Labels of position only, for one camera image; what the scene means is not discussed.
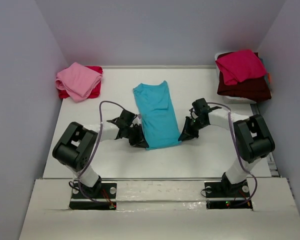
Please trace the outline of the turquoise t shirt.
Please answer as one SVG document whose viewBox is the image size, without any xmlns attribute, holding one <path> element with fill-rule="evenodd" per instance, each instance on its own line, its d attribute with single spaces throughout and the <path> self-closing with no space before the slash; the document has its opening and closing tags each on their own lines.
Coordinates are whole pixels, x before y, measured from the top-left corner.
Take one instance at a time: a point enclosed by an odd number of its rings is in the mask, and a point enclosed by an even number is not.
<svg viewBox="0 0 300 240">
<path fill-rule="evenodd" d="M 148 150 L 175 147 L 180 131 L 170 96 L 168 83 L 141 83 L 133 89 L 136 106 L 141 115 L 141 126 Z"/>
</svg>

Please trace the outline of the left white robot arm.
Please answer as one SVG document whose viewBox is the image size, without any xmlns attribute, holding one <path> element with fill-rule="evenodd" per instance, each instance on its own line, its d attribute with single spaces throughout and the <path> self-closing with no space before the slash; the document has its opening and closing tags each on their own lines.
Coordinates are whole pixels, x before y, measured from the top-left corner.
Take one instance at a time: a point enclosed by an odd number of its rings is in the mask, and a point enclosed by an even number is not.
<svg viewBox="0 0 300 240">
<path fill-rule="evenodd" d="M 68 125 L 52 156 L 72 171 L 77 179 L 76 189 L 84 196 L 95 198 L 102 188 L 102 178 L 91 166 L 93 152 L 100 142 L 125 138 L 132 147 L 149 147 L 137 118 L 137 114 L 124 109 L 118 117 L 101 122 L 93 129 L 77 122 Z"/>
</svg>

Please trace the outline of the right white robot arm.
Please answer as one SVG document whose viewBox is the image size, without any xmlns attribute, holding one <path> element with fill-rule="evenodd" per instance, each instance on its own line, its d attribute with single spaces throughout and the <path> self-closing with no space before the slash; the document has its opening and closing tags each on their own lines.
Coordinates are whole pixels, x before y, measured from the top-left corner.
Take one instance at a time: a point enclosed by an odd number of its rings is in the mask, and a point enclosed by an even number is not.
<svg viewBox="0 0 300 240">
<path fill-rule="evenodd" d="M 220 103 L 210 106 L 204 98 L 194 101 L 189 111 L 179 141 L 196 139 L 201 129 L 216 126 L 230 131 L 236 152 L 234 163 L 223 173 L 221 181 L 210 187 L 210 193 L 229 196 L 241 190 L 247 176 L 253 176 L 254 166 L 275 150 L 275 142 L 264 118 L 260 114 L 232 113 L 228 106 Z"/>
</svg>

